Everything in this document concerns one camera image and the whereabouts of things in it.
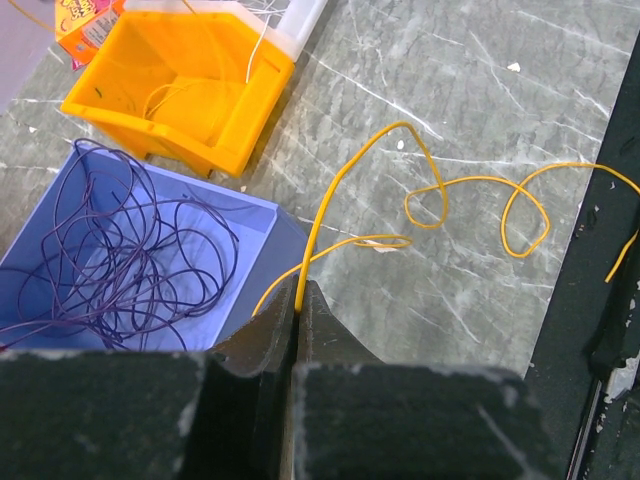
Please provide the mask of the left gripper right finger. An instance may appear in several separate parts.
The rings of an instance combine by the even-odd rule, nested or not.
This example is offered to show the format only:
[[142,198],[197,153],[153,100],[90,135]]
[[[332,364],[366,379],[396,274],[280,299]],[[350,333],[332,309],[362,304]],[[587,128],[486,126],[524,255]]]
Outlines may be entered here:
[[516,373],[379,362],[309,282],[292,370],[299,479],[558,479],[539,404]]

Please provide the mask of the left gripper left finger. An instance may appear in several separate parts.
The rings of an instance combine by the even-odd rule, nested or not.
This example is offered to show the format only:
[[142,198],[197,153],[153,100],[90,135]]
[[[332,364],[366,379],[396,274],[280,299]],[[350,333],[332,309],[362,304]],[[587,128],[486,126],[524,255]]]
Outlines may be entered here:
[[276,479],[296,280],[200,352],[1,355],[5,479]]

